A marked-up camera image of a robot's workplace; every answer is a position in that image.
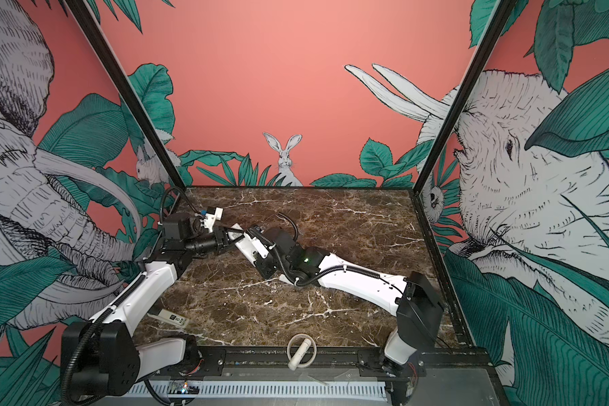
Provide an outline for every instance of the wall mural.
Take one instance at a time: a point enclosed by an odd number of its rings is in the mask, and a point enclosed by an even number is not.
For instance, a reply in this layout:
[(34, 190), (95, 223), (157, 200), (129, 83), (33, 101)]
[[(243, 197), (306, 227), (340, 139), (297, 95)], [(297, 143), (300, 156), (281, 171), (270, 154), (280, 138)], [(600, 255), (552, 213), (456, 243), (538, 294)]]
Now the wall mural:
[[(32, 345), (22, 332), (89, 318), (137, 276), (135, 261), (158, 236), (166, 174), (146, 161), (138, 177), (108, 166), (129, 141), (145, 160), (154, 158), (124, 104), (88, 94), (33, 142), (54, 70), (39, 27), (16, 0), (0, 0), (0, 343), (6, 340), (10, 353), (0, 355), (0, 405), (59, 400), (60, 349), (48, 348), (54, 329)], [(157, 104), (158, 132), (170, 134), (166, 69), (142, 66), (131, 80)], [(101, 230), (86, 212), (94, 204), (114, 207), (124, 231)]]
[[(472, 38), (495, 3), (473, 3)], [(540, 74), (484, 71), (423, 189), (469, 328), (513, 405), (609, 405), (609, 67), (563, 89), (573, 49), (601, 38), (609, 1), (545, 0), (526, 55)], [(424, 120), (420, 141), (437, 135), (420, 110), (442, 118), (455, 93), (436, 101), (388, 72), (406, 101), (351, 71)]]

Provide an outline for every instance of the marble tabletop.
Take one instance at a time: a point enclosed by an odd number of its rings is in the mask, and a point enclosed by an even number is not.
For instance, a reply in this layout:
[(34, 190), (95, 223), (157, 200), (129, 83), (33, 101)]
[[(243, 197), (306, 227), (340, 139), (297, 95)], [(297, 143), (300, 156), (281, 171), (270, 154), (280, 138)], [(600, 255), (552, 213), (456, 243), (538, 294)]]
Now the marble tabletop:
[[(192, 188), (187, 195), (197, 208), (223, 207), (224, 225), (280, 226), (291, 232), (274, 215), (283, 212), (298, 224), (302, 246), (325, 248), (380, 272), (420, 272), (440, 292), (405, 190)], [(180, 210), (189, 208), (183, 202)], [(348, 293), (315, 286), (296, 289), (277, 277), (263, 280), (236, 249), (193, 261), (161, 302), (190, 320), (186, 332), (202, 345), (285, 346), (295, 334), (306, 333), (317, 345), (382, 346), (397, 327), (388, 312)], [(133, 338), (144, 344), (178, 331), (146, 316)], [(457, 345), (446, 310), (439, 337)]]

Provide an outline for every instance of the tropical leaf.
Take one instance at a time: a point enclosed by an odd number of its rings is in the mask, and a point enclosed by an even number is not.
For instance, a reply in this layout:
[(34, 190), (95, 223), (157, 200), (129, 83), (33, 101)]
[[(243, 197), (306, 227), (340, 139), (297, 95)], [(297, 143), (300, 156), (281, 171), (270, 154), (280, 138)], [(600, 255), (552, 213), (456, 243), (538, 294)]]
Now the tropical leaf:
[(579, 86), (553, 109), (525, 143), (567, 157), (609, 150), (609, 69)]
[(356, 181), (349, 181), (343, 185), (344, 188), (373, 188), (377, 185), (377, 181), (374, 179), (357, 179)]
[(406, 166), (402, 168), (401, 173), (403, 174), (413, 166), (419, 164), (422, 159), (428, 157), (432, 146), (433, 140), (424, 141), (402, 155), (401, 158), (397, 159), (396, 164), (406, 162)]
[(570, 280), (572, 283), (576, 284), (576, 286), (580, 287), (589, 295), (595, 297), (609, 308), (609, 280), (602, 279), (589, 272), (578, 269), (575, 266), (571, 266), (555, 259), (544, 258), (543, 256), (537, 256), (524, 252), (519, 248), (508, 244), (503, 239), (501, 239), (501, 241), (514, 249), (514, 251), (516, 251), (520, 256), (523, 256), (536, 264), (544, 266)]
[(262, 175), (260, 176), (260, 181), (259, 181), (259, 185), (260, 186), (265, 186), (266, 185), (266, 177), (268, 176), (268, 169), (270, 169), (271, 166), (267, 166), (266, 169), (262, 172)]
[(505, 26), (503, 27), (503, 31), (501, 31), (501, 35), (506, 33), (508, 29), (510, 29), (512, 24), (514, 24), (514, 21), (519, 18), (519, 16), (523, 12), (523, 9), (525, 9), (527, 5), (528, 0), (516, 0), (516, 4), (514, 5), (512, 12), (510, 13), (510, 17), (508, 17), (508, 20), (505, 23)]
[[(221, 158), (221, 156), (219, 156), (219, 161), (221, 161), (221, 166), (223, 167), (223, 173), (228, 178), (228, 181), (236, 186), (237, 185), (237, 181), (234, 178), (234, 173), (232, 172), (232, 169), (230, 168), (230, 165), (228, 165), (226, 160)], [(240, 186), (242, 185), (242, 178), (241, 177), (239, 178), (239, 185)]]
[(562, 197), (568, 201), (568, 203), (573, 206), (574, 209), (576, 209), (580, 215), (582, 215), (585, 220), (591, 224), (591, 227), (593, 227), (593, 229), (595, 230), (595, 232), (597, 232), (597, 234), (600, 236), (600, 238), (605, 242), (605, 244), (607, 245), (607, 247), (609, 248), (609, 237), (600, 229), (600, 227), (598, 227), (597, 224), (595, 224), (595, 222), (593, 220), (591, 220), (591, 218), (589, 216), (587, 216), (582, 210), (580, 210), (579, 207), (577, 207), (575, 205), (575, 203), (573, 203), (572, 201), (570, 201), (566, 196), (562, 195)]
[(136, 242), (135, 248), (133, 248), (133, 259), (138, 258), (142, 252), (150, 245), (156, 242), (158, 234), (160, 232), (157, 229), (146, 229), (140, 234), (140, 239)]
[(576, 45), (586, 45), (594, 41), (609, 39), (609, 12), (595, 11), (595, 1), (575, 7), (573, 40)]
[(251, 176), (246, 179), (246, 186), (257, 186), (257, 174), (260, 171), (260, 164), (256, 164), (252, 170)]
[(381, 171), (379, 171), (379, 176), (384, 178), (384, 180), (390, 179), (393, 176), (403, 174), (404, 171), (402, 169), (404, 167), (406, 167), (406, 162), (400, 162), (395, 165), (384, 166), (383, 168), (381, 168)]
[(189, 169), (186, 166), (177, 166), (176, 170), (179, 172), (180, 178), (185, 185), (191, 186), (191, 184), (194, 183), (194, 178), (191, 177)]
[(38, 147), (83, 166), (103, 167), (122, 152), (128, 140), (119, 106), (91, 93), (59, 117)]
[(447, 207), (442, 211), (442, 217), (460, 214), (459, 207)]
[[(133, 204), (135, 204), (136, 208), (138, 209), (138, 213), (141, 216), (156, 213), (160, 209), (160, 195), (149, 188), (149, 182), (138, 181), (135, 177), (127, 174), (124, 171), (116, 172), (112, 167), (108, 167), (106, 169), (97, 167), (95, 170), (125, 191), (131, 200), (133, 200)], [(123, 221), (126, 215), (130, 215), (129, 211), (121, 201), (115, 199), (112, 194), (108, 193), (102, 188), (81, 181), (75, 181), (75, 183), (81, 191), (88, 194), (92, 201), (96, 201), (104, 207), (114, 206), (122, 215)]]
[[(133, 0), (115, 0), (115, 3), (122, 8), (121, 3), (133, 3)], [(163, 65), (146, 64), (141, 65), (129, 76), (129, 80), (133, 89), (138, 94), (140, 102), (144, 106), (146, 113), (149, 115), (153, 126), (159, 130), (163, 130), (169, 134), (174, 129), (174, 108), (167, 96), (173, 93), (174, 86), (171, 83), (171, 77), (167, 73), (167, 68)], [(124, 115), (129, 136), (131, 138), (131, 147), (134, 152), (138, 152), (138, 148), (144, 151), (145, 136), (138, 126), (138, 122), (131, 114), (131, 111), (126, 103), (120, 98), (122, 113)]]
[(359, 162), (366, 174), (379, 176), (381, 169), (392, 165), (392, 152), (387, 145), (368, 138), (361, 150)]
[(442, 237), (440, 235), (434, 235), (433, 237), (435, 238), (435, 241), (438, 244), (444, 244), (446, 246), (452, 246), (454, 244), (453, 241), (451, 241), (447, 237)]
[(542, 5), (535, 31), (535, 60), (546, 83), (561, 92), (564, 79), (573, 59), (572, 5), (551, 8), (547, 2)]
[(480, 37), (482, 37), (483, 31), (485, 31), (496, 2), (497, 0), (474, 0), (472, 3), (470, 14), (470, 48), (479, 44)]
[(95, 14), (95, 18), (97, 18), (97, 22), (101, 23), (101, 17), (99, 16), (99, 9), (97, 7), (97, 0), (86, 0), (86, 1), (88, 2), (90, 9), (93, 11), (93, 14)]
[(318, 178), (317, 180), (311, 182), (312, 186), (316, 186), (318, 188), (340, 188), (345, 183), (356, 181), (357, 177), (354, 175), (348, 174), (331, 174), (327, 176), (323, 176), (322, 178)]
[(381, 184), (382, 188), (412, 188), (414, 183), (410, 180), (413, 179), (413, 175), (405, 175), (400, 177), (394, 177), (392, 179), (388, 179), (387, 181)]
[(461, 234), (452, 227), (439, 227), (437, 225), (432, 225), (431, 228), (438, 235), (442, 235), (442, 236), (453, 235), (453, 236), (457, 236), (457, 237), (461, 236)]
[(0, 406), (22, 404), (19, 398), (31, 390), (30, 382), (53, 333), (52, 329), (0, 374)]
[(195, 161), (204, 163), (207, 166), (219, 166), (221, 160), (236, 159), (241, 161), (244, 159), (241, 155), (236, 152), (216, 152), (216, 151), (200, 151), (190, 150), (179, 156), (181, 166), (190, 166)]
[(234, 186), (232, 183), (226, 181), (224, 178), (220, 177), (219, 175), (208, 171), (204, 167), (197, 166), (196, 169), (198, 169), (203, 175), (206, 175), (213, 181), (221, 183), (223, 186)]
[(142, 24), (140, 23), (140, 15), (136, 0), (113, 0), (124, 15), (142, 32)]
[(252, 174), (251, 155), (246, 154), (244, 159), (242, 159), (242, 163), (239, 164), (238, 177), (237, 177), (237, 179), (239, 179), (238, 184), (241, 186), (242, 182), (244, 182), (246, 184), (246, 186), (248, 186), (248, 179), (250, 178), (251, 174)]
[(450, 219), (448, 217), (440, 217), (439, 220), (438, 220), (438, 223), (442, 224), (442, 225), (450, 225), (452, 227), (457, 227), (459, 229), (463, 229), (463, 225), (462, 224), (460, 224), (458, 222), (455, 222), (455, 221), (453, 221), (452, 219)]
[(24, 341), (23, 335), (19, 329), (8, 325), (5, 330), (9, 351), (13, 357), (20, 357), (28, 348), (29, 345)]
[(73, 264), (51, 256), (0, 265), (0, 325), (20, 313), (59, 274), (73, 268)]
[(444, 171), (444, 174), (442, 175), (442, 177), (440, 177), (438, 184), (443, 184), (446, 181), (449, 180), (449, 177), (451, 176), (451, 174), (453, 174), (453, 170), (456, 169), (456, 165), (458, 164), (457, 160), (454, 160), (448, 167), (447, 169)]
[(481, 273), (450, 251), (444, 261), (476, 345), (488, 349), (492, 362), (501, 360), (510, 323), (520, 402), (579, 406), (594, 396), (597, 404), (609, 405), (609, 347), (517, 279)]
[(90, 204), (90, 196), (79, 190), (79, 187), (74, 181), (67, 176), (56, 176), (57, 181), (70, 193), (74, 201), (86, 211)]

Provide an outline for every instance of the black metal frame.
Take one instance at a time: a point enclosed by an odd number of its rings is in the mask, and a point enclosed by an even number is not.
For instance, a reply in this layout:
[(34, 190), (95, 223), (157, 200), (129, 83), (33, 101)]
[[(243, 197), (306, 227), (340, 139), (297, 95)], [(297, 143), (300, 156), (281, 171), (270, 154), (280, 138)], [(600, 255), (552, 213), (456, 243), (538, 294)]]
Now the black metal frame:
[(110, 49), (110, 46), (102, 35), (101, 29), (93, 19), (93, 15), (88, 10), (84, 0), (66, 0), (66, 3), (74, 16), (74, 19), (84, 32), (84, 35), (88, 39), (90, 45), (92, 45), (93, 50), (104, 66), (104, 69), (113, 81), (117, 91), (122, 97), (122, 100), (124, 103), (126, 103), (131, 114), (138, 122), (138, 126), (142, 130), (142, 133), (145, 135), (148, 142), (151, 144), (151, 147), (153, 147), (153, 150), (160, 159), (162, 166), (165, 167), (165, 170), (170, 175), (171, 183), (173, 183), (174, 186), (184, 190), (185, 183), (183, 183), (179, 172), (171, 163), (170, 156), (167, 154), (165, 146), (156, 135), (156, 130), (151, 122), (151, 119), (146, 114), (146, 110), (140, 102), (138, 95), (131, 87), (129, 78), (119, 65), (115, 54)]
[(436, 138), (435, 142), (433, 143), (433, 147), (431, 148), (429, 156), (426, 160), (426, 164), (422, 168), (422, 173), (419, 175), (418, 180), (415, 183), (415, 187), (413, 188), (414, 194), (420, 194), (422, 192), (424, 183), (426, 183), (427, 179), (433, 172), (433, 166), (435, 165), (435, 162), (437, 162), (439, 154), (442, 153), (442, 150), (449, 140), (450, 135), (453, 133), (456, 122), (463, 113), (463, 109), (469, 100), (471, 91), (476, 85), (480, 73), (485, 68), (485, 64), (487, 63), (487, 60), (494, 49), (496, 41), (503, 32), (505, 23), (510, 17), (515, 4), (516, 0), (500, 0), (498, 3), (498, 7), (495, 9), (492, 19), (485, 29), (482, 40), (478, 45), (478, 49), (473, 56), (473, 60), (467, 69), (463, 83), (458, 89), (456, 98), (449, 108), (447, 118), (445, 118), (444, 122), (442, 123), (438, 138)]
[[(286, 347), (233, 347), (233, 346), (200, 346), (203, 353), (203, 365), (201, 369), (189, 377), (177, 373), (171, 366), (161, 369), (150, 380), (202, 380), (204, 377), (222, 376), (224, 368), (274, 368), (284, 369), (287, 366)], [(377, 381), (387, 383), (387, 388), (392, 397), (400, 398), (402, 391), (405, 392), (407, 382), (412, 375), (412, 370), (406, 368), (400, 376), (392, 377), (374, 371), (369, 366), (370, 359), (377, 359), (380, 355), (377, 347), (318, 347), (316, 359), (310, 368), (356, 368), (360, 376), (375, 378)], [(482, 368), (487, 371), (494, 392), (501, 406), (509, 406), (510, 403), (505, 396), (503, 385), (496, 374), (496, 370), (490, 361), (490, 356), (484, 348), (436, 348), (432, 351), (419, 351), (420, 356), (415, 366), (418, 376), (424, 377), (426, 369), (439, 368)]]

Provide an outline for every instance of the wire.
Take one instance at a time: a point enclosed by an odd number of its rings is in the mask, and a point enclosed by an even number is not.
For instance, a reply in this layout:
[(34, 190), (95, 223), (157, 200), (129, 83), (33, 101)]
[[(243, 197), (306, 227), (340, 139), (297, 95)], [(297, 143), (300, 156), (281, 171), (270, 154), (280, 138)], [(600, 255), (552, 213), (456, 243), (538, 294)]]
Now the wire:
[(300, 232), (298, 231), (298, 226), (293, 220), (291, 220), (291, 217), (285, 215), (284, 213), (277, 213), (276, 215), (282, 220), (286, 220), (287, 222), (291, 223), (291, 226), (293, 227), (293, 241), (297, 241)]
[[(138, 275), (138, 277), (136, 278), (136, 280), (131, 285), (129, 285), (126, 288), (126, 290), (124, 290), (124, 292), (122, 292), (122, 295), (120, 295), (120, 297), (118, 297), (113, 302), (113, 306), (117, 307), (117, 306), (121, 305), (124, 302), (124, 300), (126, 300), (126, 298), (131, 294), (131, 292), (133, 292), (142, 283), (142, 281), (145, 278), (146, 278), (146, 276), (144, 274), (140, 273)], [(104, 397), (104, 396), (91, 396), (88, 399), (84, 399), (82, 401), (75, 402), (72, 400), (71, 395), (70, 395), (70, 384), (72, 382), (72, 375), (74, 375), (74, 371), (77, 368), (77, 364), (79, 362), (79, 357), (81, 356), (81, 353), (84, 352), (84, 349), (88, 345), (88, 342), (92, 338), (93, 334), (95, 334), (97, 329), (101, 326), (101, 324), (104, 322), (104, 320), (111, 313), (113, 313), (113, 307), (108, 307), (108, 309), (106, 309), (104, 311), (104, 313), (99, 315), (97, 320), (93, 321), (93, 323), (90, 325), (88, 330), (84, 333), (84, 335), (81, 336), (81, 339), (79, 340), (79, 344), (77, 344), (76, 348), (74, 349), (74, 352), (72, 353), (72, 356), (70, 356), (70, 361), (68, 361), (67, 366), (65, 367), (64, 375), (61, 379), (61, 403), (64, 406), (86, 406), (86, 405), (90, 405)]]
[(192, 210), (194, 210), (194, 212), (199, 215), (199, 211), (196, 209), (196, 207), (194, 207), (194, 204), (189, 200), (189, 198), (187, 198), (187, 195), (185, 194), (185, 192), (181, 189), (181, 188), (177, 188), (176, 186), (172, 186), (169, 189), (165, 190), (165, 193), (162, 194), (162, 199), (160, 200), (160, 224), (162, 224), (162, 221), (165, 218), (165, 200), (167, 199), (167, 197), (170, 195), (170, 193), (172, 191), (177, 191), (179, 195), (181, 195), (183, 197), (183, 199), (185, 199), (185, 201), (187, 202), (187, 205), (189, 207), (191, 207)]
[(190, 398), (189, 400), (185, 400), (185, 398), (183, 398), (180, 403), (178, 403), (178, 402), (172, 402), (171, 399), (170, 399), (170, 401), (167, 402), (166, 400), (161, 398), (160, 395), (158, 395), (158, 393), (153, 388), (153, 386), (151, 386), (151, 382), (149, 382), (148, 379), (144, 380), (144, 386), (146, 386), (146, 390), (149, 392), (149, 394), (151, 394), (151, 397), (156, 402), (160, 403), (161, 405), (165, 405), (165, 406), (173, 406), (173, 405), (176, 405), (176, 404), (178, 404), (178, 405), (186, 405), (186, 404), (190, 403), (191, 401), (193, 401), (195, 399), (195, 398)]

